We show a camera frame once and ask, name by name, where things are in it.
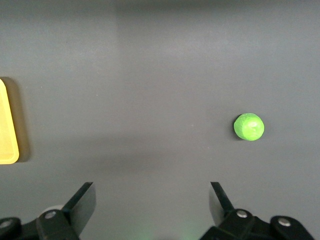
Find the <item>yellow plastic tray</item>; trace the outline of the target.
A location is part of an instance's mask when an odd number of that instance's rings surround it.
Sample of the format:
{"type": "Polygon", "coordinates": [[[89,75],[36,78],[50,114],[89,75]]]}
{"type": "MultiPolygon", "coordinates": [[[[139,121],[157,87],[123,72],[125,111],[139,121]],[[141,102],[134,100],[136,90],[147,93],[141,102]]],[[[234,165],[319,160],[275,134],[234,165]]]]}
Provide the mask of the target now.
{"type": "Polygon", "coordinates": [[[19,155],[7,88],[0,78],[0,165],[14,164],[19,155]]]}

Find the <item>green plastic vegetable toy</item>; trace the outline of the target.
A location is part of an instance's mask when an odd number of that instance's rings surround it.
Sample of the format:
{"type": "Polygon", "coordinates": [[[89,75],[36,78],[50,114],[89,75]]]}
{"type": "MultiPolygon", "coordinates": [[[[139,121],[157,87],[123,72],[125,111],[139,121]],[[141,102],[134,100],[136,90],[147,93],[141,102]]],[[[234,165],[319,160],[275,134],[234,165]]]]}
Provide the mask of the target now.
{"type": "Polygon", "coordinates": [[[233,123],[235,134],[245,141],[259,140],[265,131],[263,120],[254,113],[243,113],[233,123]]]}

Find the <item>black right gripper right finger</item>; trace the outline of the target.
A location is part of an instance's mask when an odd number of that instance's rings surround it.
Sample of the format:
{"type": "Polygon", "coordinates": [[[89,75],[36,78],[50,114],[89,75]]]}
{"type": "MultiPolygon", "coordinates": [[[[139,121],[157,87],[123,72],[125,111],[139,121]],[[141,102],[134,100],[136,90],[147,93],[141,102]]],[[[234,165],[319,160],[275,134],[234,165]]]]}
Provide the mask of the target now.
{"type": "Polygon", "coordinates": [[[265,222],[235,208],[219,182],[211,182],[209,207],[214,225],[199,240],[315,240],[295,218],[275,215],[265,222]]]}

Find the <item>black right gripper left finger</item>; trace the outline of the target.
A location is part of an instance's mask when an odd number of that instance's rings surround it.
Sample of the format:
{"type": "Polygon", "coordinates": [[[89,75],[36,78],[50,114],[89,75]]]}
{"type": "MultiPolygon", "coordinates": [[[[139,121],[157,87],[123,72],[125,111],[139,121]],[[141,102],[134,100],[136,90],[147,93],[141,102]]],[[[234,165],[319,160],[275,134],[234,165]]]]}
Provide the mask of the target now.
{"type": "Polygon", "coordinates": [[[80,240],[96,203],[94,183],[85,182],[65,205],[50,207],[28,223],[0,218],[0,240],[80,240]]]}

